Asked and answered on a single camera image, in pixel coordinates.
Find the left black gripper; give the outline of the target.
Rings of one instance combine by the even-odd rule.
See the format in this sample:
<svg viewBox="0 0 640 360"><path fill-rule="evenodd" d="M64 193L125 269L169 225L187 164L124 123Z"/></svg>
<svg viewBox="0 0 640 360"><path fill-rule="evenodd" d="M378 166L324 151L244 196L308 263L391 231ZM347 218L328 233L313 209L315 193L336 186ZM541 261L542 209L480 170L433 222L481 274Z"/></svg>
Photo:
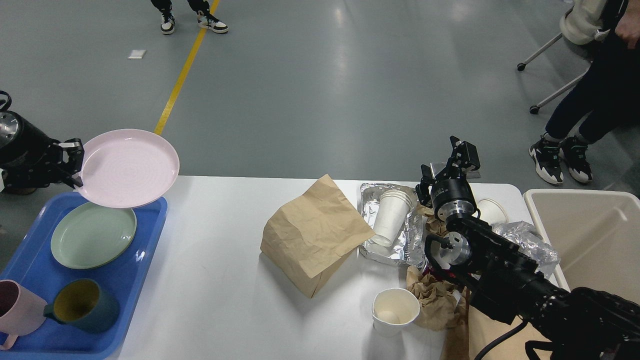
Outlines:
<svg viewBox="0 0 640 360"><path fill-rule="evenodd" d="M81 188L83 181L78 172L82 170L84 153L78 137L58 142L23 117L1 118L4 189L46 188L55 183Z"/></svg>

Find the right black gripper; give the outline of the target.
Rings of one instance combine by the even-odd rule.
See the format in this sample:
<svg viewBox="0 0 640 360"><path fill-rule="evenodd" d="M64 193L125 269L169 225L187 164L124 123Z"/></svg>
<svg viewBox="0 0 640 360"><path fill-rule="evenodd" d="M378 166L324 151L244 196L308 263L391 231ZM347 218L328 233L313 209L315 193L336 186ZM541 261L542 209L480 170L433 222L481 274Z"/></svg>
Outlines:
<svg viewBox="0 0 640 360"><path fill-rule="evenodd" d="M479 178L481 164L475 145L450 136L451 156L445 166L445 178L434 178L432 168L421 164L422 178L414 188L418 202L426 208L433 208L434 215L441 221L455 216L472 216L478 206L467 180L468 173L475 172L472 178Z"/></svg>

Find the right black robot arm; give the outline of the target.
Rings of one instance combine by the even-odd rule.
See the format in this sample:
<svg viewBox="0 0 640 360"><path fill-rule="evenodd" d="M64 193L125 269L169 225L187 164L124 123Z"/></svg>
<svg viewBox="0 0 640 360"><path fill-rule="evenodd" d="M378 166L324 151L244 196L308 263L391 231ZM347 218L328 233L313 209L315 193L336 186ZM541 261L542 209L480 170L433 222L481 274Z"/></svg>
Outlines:
<svg viewBox="0 0 640 360"><path fill-rule="evenodd" d="M550 351L553 360L637 360L638 304L587 287L567 291L544 278L518 244L474 216L478 207L466 174L480 168L477 148L455 136L450 143L446 166L436 175L430 166L421 166L415 188L419 203L432 208L448 230L447 237L425 235L425 256L437 276L467 287L471 306L490 319L505 324L522 319L476 359L532 325L547 341L525 343L531 360L537 360L536 350Z"/></svg>

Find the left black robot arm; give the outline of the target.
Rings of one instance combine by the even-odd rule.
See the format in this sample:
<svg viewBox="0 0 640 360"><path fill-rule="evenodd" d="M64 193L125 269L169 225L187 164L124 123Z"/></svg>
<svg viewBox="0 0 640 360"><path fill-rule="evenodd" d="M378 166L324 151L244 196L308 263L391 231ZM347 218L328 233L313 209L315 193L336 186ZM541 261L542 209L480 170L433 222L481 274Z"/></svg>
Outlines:
<svg viewBox="0 0 640 360"><path fill-rule="evenodd" d="M49 137L20 114L10 111L11 96L1 92L0 166L4 191L30 194L52 183L83 186L84 148L77 137L59 141Z"/></svg>

